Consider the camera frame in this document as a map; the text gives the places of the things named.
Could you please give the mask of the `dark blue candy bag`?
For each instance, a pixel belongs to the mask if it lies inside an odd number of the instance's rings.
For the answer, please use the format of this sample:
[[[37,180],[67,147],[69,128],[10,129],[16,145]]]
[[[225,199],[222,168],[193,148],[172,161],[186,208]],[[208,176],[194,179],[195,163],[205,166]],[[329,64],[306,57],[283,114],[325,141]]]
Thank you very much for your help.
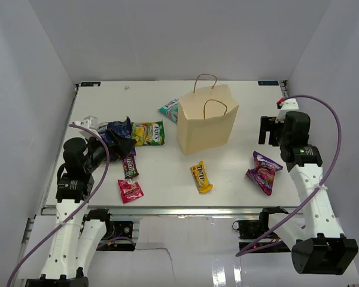
[[[100,123],[100,125],[98,125],[97,130],[105,142],[113,143],[112,139],[106,133],[106,131],[112,130],[115,134],[123,138],[131,138],[132,122],[129,117],[126,117],[124,121]]]

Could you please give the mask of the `brown M&M's packet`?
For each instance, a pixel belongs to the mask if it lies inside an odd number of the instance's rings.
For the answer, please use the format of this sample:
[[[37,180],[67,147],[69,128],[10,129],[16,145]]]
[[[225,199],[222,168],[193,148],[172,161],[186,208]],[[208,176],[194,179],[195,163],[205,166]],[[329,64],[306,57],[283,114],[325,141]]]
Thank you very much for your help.
[[[123,159],[123,168],[124,168],[124,177],[126,179],[132,179],[139,175],[136,167],[135,157],[133,155],[130,155]]]

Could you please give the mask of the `green yellow Fox's candy bag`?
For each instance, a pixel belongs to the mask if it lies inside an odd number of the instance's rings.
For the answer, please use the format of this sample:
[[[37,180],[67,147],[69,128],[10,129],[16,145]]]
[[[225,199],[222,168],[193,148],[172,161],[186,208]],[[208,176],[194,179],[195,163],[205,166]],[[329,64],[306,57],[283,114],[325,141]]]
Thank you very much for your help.
[[[136,146],[159,146],[165,144],[163,121],[132,122],[131,138],[136,140]]]

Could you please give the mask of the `red candy packet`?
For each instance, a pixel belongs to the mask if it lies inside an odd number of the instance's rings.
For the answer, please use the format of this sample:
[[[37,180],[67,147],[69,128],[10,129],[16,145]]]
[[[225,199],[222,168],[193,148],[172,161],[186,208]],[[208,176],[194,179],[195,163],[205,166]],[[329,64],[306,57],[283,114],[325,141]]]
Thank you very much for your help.
[[[138,198],[144,196],[141,186],[138,182],[128,179],[128,180],[118,180],[118,187],[120,191],[120,197],[124,204],[132,202]]]

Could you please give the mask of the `purple candy bag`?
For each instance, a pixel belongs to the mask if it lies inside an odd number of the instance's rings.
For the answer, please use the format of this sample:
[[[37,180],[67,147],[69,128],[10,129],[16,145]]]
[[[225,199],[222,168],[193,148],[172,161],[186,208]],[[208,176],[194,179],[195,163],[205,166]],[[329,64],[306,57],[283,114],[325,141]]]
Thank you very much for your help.
[[[265,195],[271,196],[275,174],[281,171],[283,167],[257,151],[253,152],[253,162],[254,167],[247,170],[246,176],[260,187]]]

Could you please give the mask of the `teal Fox's candy bag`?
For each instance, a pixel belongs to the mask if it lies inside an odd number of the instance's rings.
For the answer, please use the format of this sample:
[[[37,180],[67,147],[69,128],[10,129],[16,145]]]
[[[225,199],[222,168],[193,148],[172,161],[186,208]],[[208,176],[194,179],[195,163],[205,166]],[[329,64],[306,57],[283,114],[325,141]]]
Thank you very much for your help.
[[[158,109],[159,112],[167,116],[173,123],[178,122],[178,99],[168,102]]]

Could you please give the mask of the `yellow M&M's packet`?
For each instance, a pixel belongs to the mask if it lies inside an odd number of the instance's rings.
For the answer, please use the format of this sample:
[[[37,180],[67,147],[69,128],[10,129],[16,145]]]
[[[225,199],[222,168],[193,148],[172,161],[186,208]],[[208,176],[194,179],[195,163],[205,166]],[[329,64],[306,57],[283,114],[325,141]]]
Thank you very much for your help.
[[[213,185],[210,183],[207,177],[203,161],[200,161],[198,164],[191,166],[190,171],[193,175],[199,193],[206,194],[212,190]]]

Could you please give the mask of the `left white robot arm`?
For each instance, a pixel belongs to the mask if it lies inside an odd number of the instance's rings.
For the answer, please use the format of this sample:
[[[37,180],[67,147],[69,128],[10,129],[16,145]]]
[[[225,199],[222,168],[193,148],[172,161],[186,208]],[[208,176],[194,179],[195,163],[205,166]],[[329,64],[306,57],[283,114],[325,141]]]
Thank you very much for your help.
[[[79,128],[86,138],[63,144],[63,164],[57,170],[56,222],[54,229],[32,249],[51,241],[46,262],[28,286],[88,286],[87,272],[102,239],[114,233],[107,209],[88,211],[89,200],[101,187],[93,172],[109,165],[108,145],[91,129]]]

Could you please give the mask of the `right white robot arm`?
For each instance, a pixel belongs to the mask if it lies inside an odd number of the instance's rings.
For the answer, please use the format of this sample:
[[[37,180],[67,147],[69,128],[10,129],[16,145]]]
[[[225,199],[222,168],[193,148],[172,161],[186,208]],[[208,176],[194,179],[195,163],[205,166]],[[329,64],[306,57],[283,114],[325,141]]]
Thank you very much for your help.
[[[309,115],[298,111],[288,111],[280,120],[261,117],[258,142],[280,148],[301,201],[305,227],[274,213],[258,223],[258,230],[267,239],[277,235],[284,242],[299,274],[342,275],[358,245],[345,236],[331,208],[320,152],[308,143],[310,123]]]

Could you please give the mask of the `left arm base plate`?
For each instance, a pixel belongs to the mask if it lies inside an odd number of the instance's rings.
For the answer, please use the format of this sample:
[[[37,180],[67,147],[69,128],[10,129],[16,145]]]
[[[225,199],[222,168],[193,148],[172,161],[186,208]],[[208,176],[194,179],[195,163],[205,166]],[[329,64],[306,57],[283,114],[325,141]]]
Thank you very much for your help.
[[[107,233],[98,246],[98,251],[126,251],[135,250],[138,236],[138,223],[133,221],[111,221]]]

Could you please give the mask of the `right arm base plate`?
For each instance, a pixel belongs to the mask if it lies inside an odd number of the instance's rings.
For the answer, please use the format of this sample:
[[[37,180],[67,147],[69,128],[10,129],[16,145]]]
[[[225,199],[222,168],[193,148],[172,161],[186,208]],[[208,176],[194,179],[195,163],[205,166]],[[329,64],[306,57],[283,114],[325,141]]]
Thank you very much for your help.
[[[261,229],[259,220],[237,220],[233,222],[232,229],[238,235],[239,249],[243,249],[250,242],[264,233]],[[272,243],[277,243],[277,245],[259,250],[257,253],[290,253],[289,248],[284,243],[281,243],[279,237],[274,233],[267,236],[265,239],[260,240],[252,247],[252,249],[258,249]]]

